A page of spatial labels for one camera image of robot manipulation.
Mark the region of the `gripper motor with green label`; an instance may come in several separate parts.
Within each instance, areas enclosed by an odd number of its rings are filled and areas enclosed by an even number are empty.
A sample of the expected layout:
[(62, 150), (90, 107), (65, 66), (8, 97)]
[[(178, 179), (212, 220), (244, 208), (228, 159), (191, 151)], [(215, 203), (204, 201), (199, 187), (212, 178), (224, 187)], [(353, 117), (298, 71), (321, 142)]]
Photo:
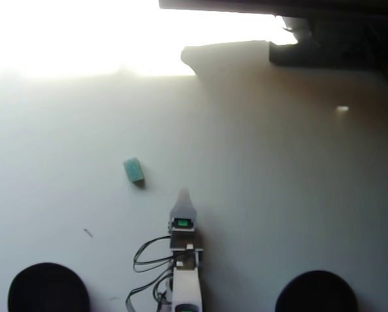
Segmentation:
[(177, 201), (170, 212), (168, 232), (195, 232), (197, 228), (196, 210), (188, 188), (184, 187), (179, 191)]

